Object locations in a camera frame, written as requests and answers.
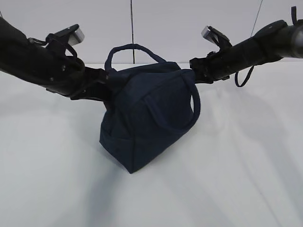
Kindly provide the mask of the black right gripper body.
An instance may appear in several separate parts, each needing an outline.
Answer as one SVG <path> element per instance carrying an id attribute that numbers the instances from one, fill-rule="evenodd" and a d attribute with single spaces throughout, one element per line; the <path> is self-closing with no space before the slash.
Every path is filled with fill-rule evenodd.
<path id="1" fill-rule="evenodd" d="M 193 58 L 189 61 L 190 69 L 195 73 L 195 83 L 196 84 L 213 84 L 216 81 L 224 81 L 230 78 L 229 75 L 223 76 L 221 79 L 216 79 L 211 71 L 208 64 L 208 60 L 212 55 L 216 55 L 215 51 L 211 51 L 207 54 L 205 58 Z"/>

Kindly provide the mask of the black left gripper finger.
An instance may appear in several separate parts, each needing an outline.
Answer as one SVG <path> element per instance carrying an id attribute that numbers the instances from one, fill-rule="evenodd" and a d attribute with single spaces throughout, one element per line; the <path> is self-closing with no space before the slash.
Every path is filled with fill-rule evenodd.
<path id="1" fill-rule="evenodd" d="M 111 100 L 112 92 L 107 85 L 102 83 L 92 83 L 77 90 L 71 100 L 93 100 L 108 102 Z"/>

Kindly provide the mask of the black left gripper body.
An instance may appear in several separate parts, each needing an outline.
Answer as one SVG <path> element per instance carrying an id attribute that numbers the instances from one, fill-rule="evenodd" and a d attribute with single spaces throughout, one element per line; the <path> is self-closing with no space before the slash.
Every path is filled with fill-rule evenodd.
<path id="1" fill-rule="evenodd" d="M 86 85 L 96 82 L 107 85 L 108 73 L 104 69 L 86 67 L 79 58 L 55 57 L 53 65 L 54 74 L 45 86 L 49 92 L 71 98 L 77 90 Z"/>

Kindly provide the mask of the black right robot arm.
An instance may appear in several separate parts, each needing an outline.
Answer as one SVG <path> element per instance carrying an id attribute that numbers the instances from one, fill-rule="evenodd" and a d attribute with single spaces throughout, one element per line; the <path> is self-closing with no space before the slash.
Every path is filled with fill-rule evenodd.
<path id="1" fill-rule="evenodd" d="M 197 83 L 212 84 L 252 66 L 283 58 L 303 57 L 302 20 L 291 26 L 283 20 L 273 22 L 236 45 L 232 45 L 223 33 L 212 26 L 204 28 L 202 37 L 217 45 L 220 50 L 208 53 L 205 58 L 190 60 L 190 68 L 195 72 Z"/>

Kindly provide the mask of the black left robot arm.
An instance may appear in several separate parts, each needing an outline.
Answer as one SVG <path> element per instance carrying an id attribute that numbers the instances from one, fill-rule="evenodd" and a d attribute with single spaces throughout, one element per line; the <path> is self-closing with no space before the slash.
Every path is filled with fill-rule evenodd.
<path id="1" fill-rule="evenodd" d="M 73 46 L 84 40 L 78 24 L 45 40 L 28 38 L 5 19 L 0 20 L 0 70 L 71 100 L 108 102 L 108 73 L 85 66 Z"/>

